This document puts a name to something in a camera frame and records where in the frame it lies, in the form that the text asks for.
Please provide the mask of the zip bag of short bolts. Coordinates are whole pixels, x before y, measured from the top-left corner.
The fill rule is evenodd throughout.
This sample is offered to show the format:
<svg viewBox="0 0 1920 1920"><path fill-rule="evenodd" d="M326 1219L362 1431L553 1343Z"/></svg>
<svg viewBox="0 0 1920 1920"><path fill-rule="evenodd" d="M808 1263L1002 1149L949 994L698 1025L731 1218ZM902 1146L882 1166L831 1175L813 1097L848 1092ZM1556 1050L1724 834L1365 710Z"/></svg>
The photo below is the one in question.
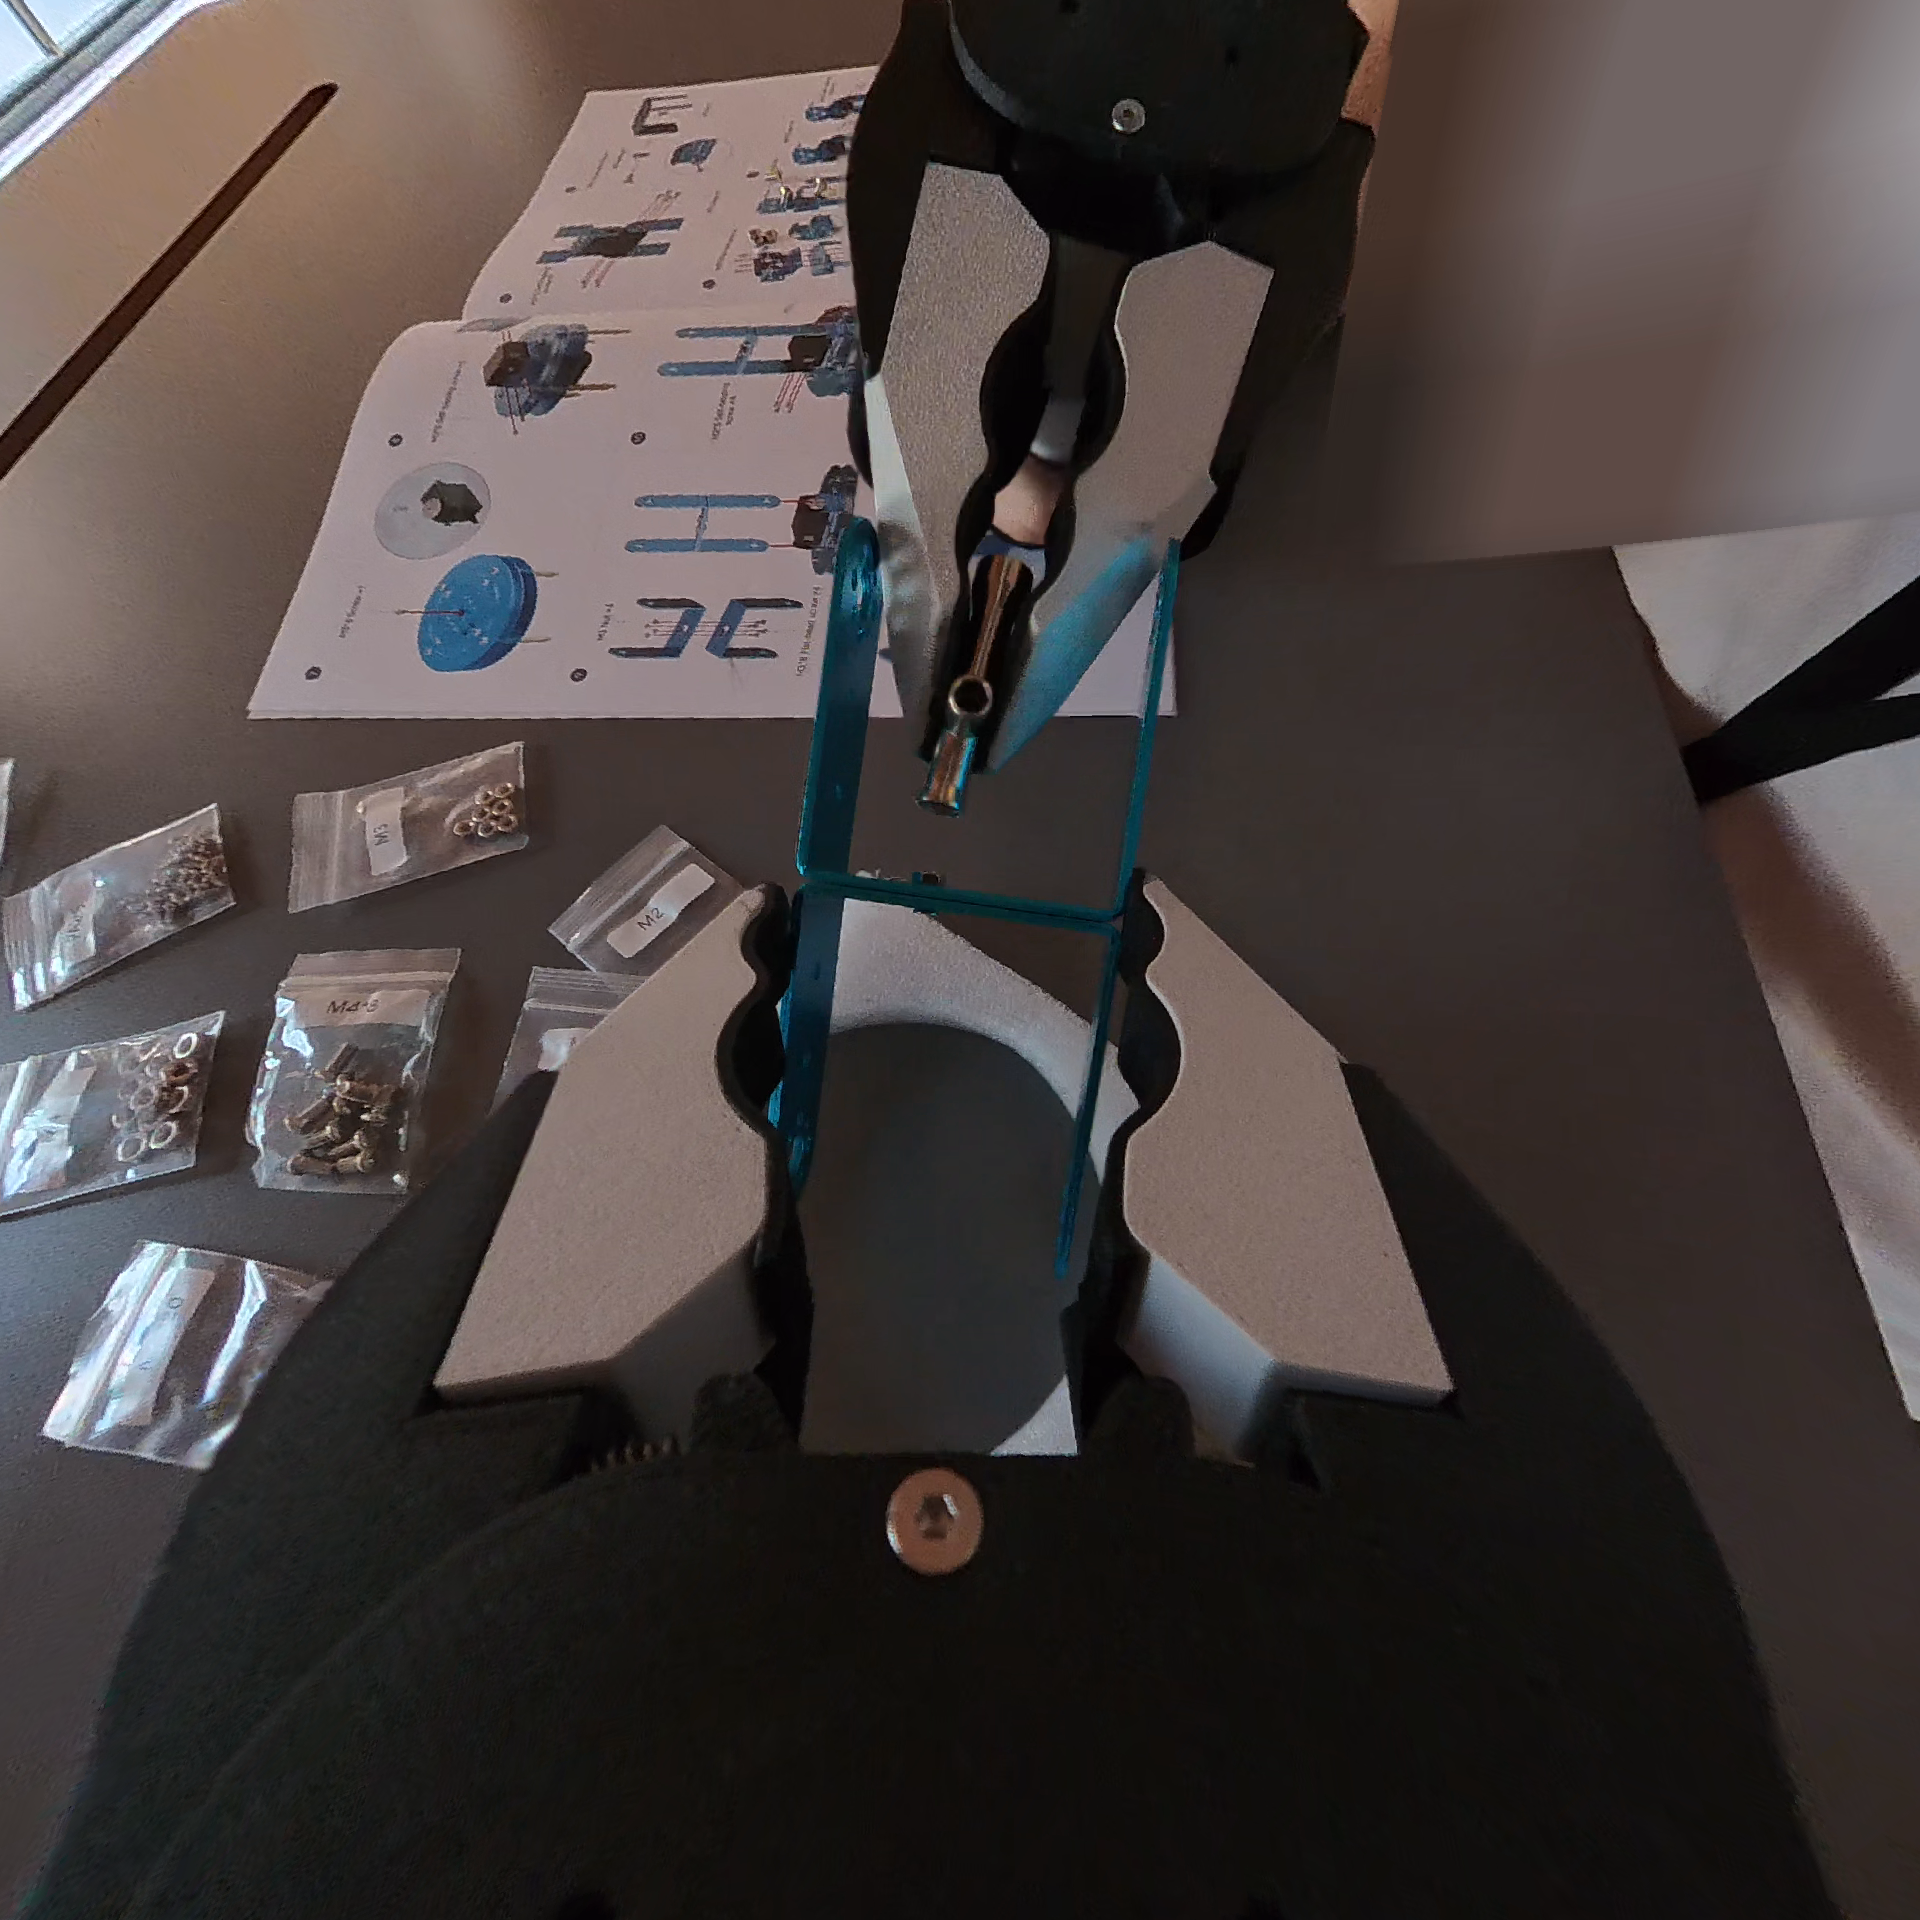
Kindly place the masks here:
<svg viewBox="0 0 1920 1920"><path fill-rule="evenodd" d="M462 952L302 952L276 986L246 1140L263 1190L404 1195Z"/></svg>

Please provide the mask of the window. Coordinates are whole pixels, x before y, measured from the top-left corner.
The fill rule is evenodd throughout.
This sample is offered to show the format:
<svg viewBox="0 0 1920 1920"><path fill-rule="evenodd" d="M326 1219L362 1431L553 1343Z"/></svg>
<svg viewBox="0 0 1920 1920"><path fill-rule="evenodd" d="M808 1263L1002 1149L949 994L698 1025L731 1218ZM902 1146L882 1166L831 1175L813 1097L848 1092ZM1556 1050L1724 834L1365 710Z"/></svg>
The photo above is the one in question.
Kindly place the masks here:
<svg viewBox="0 0 1920 1920"><path fill-rule="evenodd" d="M4 1L3 172L77 119L207 1Z"/></svg>

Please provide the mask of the silver cross socket wrench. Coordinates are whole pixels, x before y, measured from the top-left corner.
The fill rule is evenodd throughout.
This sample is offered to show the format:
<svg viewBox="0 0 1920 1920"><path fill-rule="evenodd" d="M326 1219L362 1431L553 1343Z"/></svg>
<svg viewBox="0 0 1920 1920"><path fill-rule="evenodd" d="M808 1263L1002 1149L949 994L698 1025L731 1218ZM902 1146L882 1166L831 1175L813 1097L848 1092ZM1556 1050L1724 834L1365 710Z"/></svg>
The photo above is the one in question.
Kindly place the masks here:
<svg viewBox="0 0 1920 1920"><path fill-rule="evenodd" d="M932 674L919 794L924 810L960 813L972 778L987 766L1025 657L1022 624L1042 559L1041 547L1001 531L989 531L972 558L963 606Z"/></svg>

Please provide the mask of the zip bag of tiny nuts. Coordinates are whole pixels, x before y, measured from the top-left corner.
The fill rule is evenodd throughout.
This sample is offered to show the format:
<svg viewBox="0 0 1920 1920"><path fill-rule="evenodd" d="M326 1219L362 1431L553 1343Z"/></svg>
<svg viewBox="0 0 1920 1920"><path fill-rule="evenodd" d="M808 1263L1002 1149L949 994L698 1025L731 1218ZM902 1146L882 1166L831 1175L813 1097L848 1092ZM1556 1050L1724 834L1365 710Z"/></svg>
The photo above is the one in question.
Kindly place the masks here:
<svg viewBox="0 0 1920 1920"><path fill-rule="evenodd" d="M658 825L597 875L549 933L589 972L645 979L743 890L685 834Z"/></svg>

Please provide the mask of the zip bag of small nuts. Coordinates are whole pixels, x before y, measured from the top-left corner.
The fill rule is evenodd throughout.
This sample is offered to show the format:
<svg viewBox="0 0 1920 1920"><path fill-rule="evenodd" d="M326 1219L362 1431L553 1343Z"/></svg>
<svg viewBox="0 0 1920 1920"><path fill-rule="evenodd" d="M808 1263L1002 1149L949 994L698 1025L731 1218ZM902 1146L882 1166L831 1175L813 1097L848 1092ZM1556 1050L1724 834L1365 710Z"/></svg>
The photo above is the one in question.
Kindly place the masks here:
<svg viewBox="0 0 1920 1920"><path fill-rule="evenodd" d="M504 742L293 801L293 913L523 852L531 842L523 742Z"/></svg>

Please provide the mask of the white instruction manual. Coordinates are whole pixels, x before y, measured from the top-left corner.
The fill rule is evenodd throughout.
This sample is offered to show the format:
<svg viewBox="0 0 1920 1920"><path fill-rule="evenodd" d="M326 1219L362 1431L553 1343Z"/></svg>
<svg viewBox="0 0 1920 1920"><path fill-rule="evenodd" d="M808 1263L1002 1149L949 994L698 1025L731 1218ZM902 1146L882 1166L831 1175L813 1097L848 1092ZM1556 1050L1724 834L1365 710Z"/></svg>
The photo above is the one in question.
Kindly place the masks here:
<svg viewBox="0 0 1920 1920"><path fill-rule="evenodd" d="M248 714L813 717L873 507L846 178L876 65L590 92L353 420Z"/></svg>

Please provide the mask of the blue metal bracket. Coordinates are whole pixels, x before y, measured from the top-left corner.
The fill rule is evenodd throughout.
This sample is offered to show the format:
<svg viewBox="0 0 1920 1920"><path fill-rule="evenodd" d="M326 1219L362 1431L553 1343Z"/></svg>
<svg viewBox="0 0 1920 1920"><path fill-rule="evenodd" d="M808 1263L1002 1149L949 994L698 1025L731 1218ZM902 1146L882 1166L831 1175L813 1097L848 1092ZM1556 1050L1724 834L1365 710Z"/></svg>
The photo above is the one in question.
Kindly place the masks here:
<svg viewBox="0 0 1920 1920"><path fill-rule="evenodd" d="M923 878L855 873L852 832L871 727L884 586L876 527L869 520L856 518L852 531L843 540L833 576L829 633L795 853L800 885L790 909L795 957L781 1000L784 1063L781 1088L770 1099L770 1117L784 1144L786 1170L795 1187L806 1183L818 1136L848 901L902 905L924 918L946 911L1101 939L1103 972L1087 1063L1078 1077L1069 1084L1069 1089L1076 1094L1074 1134L1055 1262L1059 1277L1069 1273L1087 1171L1098 1157L1098 1149L1092 1146L1094 1117L1106 1077L1106 1044L1120 982L1124 925L1138 872L1137 856L1141 852L1160 695L1181 592L1182 547L1177 540L1164 543L1160 562L1132 776L1118 840L1117 885L1110 901L1094 905L937 885Z"/></svg>

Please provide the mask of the zip bag of large nuts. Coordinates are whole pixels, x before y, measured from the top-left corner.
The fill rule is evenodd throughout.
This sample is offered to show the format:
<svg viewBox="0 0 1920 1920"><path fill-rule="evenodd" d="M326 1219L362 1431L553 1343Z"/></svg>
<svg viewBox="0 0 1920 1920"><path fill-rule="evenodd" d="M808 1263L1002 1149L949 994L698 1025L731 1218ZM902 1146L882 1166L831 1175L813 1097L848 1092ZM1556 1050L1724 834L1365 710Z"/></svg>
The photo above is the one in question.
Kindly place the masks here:
<svg viewBox="0 0 1920 1920"><path fill-rule="evenodd" d="M3 1065L3 1216L190 1171L229 1015Z"/></svg>

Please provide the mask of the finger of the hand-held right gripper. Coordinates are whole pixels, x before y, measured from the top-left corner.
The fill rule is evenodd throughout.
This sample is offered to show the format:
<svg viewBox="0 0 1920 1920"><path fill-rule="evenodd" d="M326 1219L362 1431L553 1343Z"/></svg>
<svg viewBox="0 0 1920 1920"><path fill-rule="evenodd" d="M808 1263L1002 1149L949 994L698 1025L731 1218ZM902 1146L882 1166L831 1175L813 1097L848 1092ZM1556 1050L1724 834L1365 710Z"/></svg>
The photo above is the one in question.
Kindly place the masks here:
<svg viewBox="0 0 1920 1920"><path fill-rule="evenodd" d="M1273 269L1220 244L1141 259L1117 293L1118 412L1076 467L1065 555L1026 617L1019 682L1001 699L991 767L1045 730L1158 579L1217 492L1212 459Z"/></svg>
<svg viewBox="0 0 1920 1920"><path fill-rule="evenodd" d="M856 156L855 288L886 635L930 727L997 494L1046 408L1050 238L998 172Z"/></svg>

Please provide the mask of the person's right hand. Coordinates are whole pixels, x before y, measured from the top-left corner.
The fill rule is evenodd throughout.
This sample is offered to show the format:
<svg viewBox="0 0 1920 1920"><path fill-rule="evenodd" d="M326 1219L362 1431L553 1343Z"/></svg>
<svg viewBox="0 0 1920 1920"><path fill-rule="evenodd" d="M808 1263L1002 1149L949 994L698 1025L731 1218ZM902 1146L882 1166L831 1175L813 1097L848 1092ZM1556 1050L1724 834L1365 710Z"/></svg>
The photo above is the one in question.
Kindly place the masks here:
<svg viewBox="0 0 1920 1920"><path fill-rule="evenodd" d="M1042 550L1071 477L1067 459L1031 450L997 492L992 531L1015 547Z"/></svg>

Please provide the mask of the zip bag with long bolt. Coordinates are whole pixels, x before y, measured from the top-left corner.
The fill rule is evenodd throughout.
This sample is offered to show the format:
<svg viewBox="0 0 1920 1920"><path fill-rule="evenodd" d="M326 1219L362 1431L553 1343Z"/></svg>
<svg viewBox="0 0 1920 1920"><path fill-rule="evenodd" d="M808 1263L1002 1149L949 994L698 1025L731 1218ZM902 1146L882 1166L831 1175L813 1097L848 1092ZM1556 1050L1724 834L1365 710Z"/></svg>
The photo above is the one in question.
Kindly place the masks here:
<svg viewBox="0 0 1920 1920"><path fill-rule="evenodd" d="M203 1471L332 1280L143 1240L89 1318L42 1435Z"/></svg>

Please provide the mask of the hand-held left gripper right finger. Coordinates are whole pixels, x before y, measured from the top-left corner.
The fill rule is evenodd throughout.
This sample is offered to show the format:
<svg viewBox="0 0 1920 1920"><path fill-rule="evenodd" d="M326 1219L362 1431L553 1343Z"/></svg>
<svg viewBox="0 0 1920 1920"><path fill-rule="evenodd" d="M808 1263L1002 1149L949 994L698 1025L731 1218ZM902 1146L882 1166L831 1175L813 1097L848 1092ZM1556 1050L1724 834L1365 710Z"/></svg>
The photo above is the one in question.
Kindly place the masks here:
<svg viewBox="0 0 1920 1920"><path fill-rule="evenodd" d="M1118 1356L1252 1462L1291 1393L1438 1408L1455 1380L1345 1056L1160 875L1127 904L1103 1178Z"/></svg>

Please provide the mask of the white foam sheet with hole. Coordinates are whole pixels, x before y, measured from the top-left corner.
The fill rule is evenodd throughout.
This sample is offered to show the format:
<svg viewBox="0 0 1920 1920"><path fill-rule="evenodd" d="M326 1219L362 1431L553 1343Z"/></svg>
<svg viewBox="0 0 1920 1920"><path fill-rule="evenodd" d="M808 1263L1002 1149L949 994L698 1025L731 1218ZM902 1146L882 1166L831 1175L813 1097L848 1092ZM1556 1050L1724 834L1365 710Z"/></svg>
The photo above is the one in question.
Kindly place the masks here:
<svg viewBox="0 0 1920 1920"><path fill-rule="evenodd" d="M1091 1021L960 932L845 909L800 1222L815 1454L1078 1451L1059 1231Z"/></svg>

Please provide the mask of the person's white shirt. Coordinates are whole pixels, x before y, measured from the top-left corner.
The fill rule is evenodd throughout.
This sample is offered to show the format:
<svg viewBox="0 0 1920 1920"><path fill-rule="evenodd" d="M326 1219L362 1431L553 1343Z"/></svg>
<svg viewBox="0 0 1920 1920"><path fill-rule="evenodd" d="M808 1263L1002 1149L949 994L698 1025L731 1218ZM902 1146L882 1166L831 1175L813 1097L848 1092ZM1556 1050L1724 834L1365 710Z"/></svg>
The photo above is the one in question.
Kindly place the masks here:
<svg viewBox="0 0 1920 1920"><path fill-rule="evenodd" d="M1919 515L1614 551L1919 1414Z"/></svg>

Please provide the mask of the zip bag of tiny screws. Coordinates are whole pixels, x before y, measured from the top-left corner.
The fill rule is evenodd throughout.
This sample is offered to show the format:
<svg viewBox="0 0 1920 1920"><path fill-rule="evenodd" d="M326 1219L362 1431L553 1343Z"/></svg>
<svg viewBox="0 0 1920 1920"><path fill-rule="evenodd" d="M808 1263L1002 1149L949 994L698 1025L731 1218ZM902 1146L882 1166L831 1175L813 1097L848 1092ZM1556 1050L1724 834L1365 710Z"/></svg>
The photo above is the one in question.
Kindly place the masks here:
<svg viewBox="0 0 1920 1920"><path fill-rule="evenodd" d="M13 1008L46 1004L232 905L219 804L74 860L4 900Z"/></svg>

